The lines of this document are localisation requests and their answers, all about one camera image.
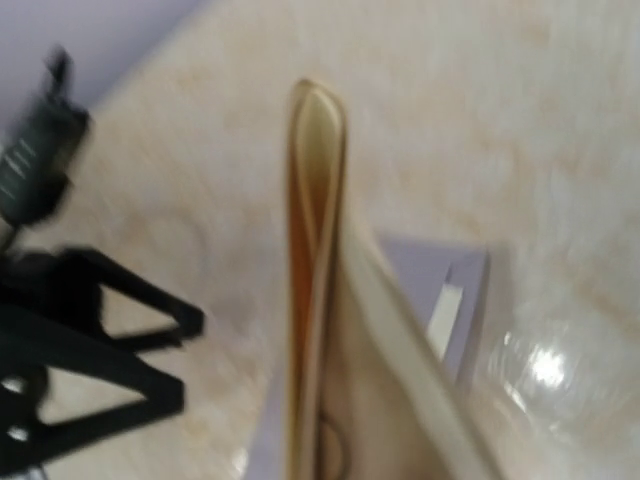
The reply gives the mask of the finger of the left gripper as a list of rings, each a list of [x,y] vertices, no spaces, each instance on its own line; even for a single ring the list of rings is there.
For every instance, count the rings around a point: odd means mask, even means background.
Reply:
[[[1,467],[25,470],[181,413],[183,383],[136,356],[89,346],[1,345]]]
[[[92,248],[2,257],[1,302],[121,350],[178,347],[204,333],[200,308]]]

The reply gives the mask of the beige lined letter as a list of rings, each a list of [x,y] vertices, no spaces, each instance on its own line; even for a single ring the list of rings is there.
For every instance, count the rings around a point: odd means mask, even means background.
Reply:
[[[443,360],[448,349],[455,323],[462,304],[464,289],[444,284],[426,329],[428,341],[435,355]]]
[[[288,479],[502,471],[346,197],[347,116],[309,79],[287,131]]]

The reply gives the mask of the grey paper envelope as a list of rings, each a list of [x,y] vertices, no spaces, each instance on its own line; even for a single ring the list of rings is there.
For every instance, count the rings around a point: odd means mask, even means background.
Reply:
[[[457,382],[465,354],[474,349],[473,329],[484,298],[487,250],[397,235],[380,235],[378,240],[425,334],[442,286],[451,284],[464,289],[451,340],[441,360]],[[281,360],[270,382],[248,453],[246,479],[284,477],[285,367],[286,361]]]

